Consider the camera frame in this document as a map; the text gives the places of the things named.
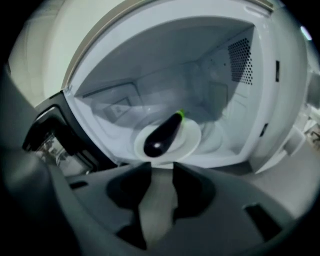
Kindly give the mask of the white round plate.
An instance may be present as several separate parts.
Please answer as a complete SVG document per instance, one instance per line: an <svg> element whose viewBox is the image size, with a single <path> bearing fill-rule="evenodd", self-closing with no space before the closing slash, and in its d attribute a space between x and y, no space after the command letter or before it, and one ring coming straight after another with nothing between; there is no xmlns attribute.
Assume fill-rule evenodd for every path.
<svg viewBox="0 0 320 256"><path fill-rule="evenodd" d="M171 165L174 162L181 162L196 151L202 139L200 126L189 118L182 121L178 134L170 146L169 150L160 157L149 157L144 151L144 145L147 137L154 132L160 122L146 126L137 135L134 142L134 153L136 157L143 162L150 162L153 167L163 167Z"/></svg>

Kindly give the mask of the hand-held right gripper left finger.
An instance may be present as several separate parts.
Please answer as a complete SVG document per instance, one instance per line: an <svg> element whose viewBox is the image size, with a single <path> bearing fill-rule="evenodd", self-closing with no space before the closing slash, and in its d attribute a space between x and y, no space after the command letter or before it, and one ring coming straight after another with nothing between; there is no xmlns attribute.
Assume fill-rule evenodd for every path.
<svg viewBox="0 0 320 256"><path fill-rule="evenodd" d="M151 163L126 165L107 185L108 197L120 208L136 211L152 182Z"/></svg>

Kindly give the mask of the dark purple eggplant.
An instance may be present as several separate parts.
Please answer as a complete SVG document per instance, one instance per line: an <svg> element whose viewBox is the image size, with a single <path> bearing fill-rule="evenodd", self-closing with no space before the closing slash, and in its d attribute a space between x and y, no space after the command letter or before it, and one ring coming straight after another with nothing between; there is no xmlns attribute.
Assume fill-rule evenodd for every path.
<svg viewBox="0 0 320 256"><path fill-rule="evenodd" d="M164 155L176 139L184 118L185 112L180 109L155 129L145 140L144 153L151 158Z"/></svg>

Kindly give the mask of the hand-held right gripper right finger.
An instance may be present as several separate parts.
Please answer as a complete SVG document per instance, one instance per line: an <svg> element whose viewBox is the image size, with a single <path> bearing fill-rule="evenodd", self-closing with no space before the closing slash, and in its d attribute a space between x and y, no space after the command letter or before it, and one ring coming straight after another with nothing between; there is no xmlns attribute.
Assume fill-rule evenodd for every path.
<svg viewBox="0 0 320 256"><path fill-rule="evenodd" d="M215 198L216 188L212 181L180 163L173 165L172 182L177 194L175 221L202 215Z"/></svg>

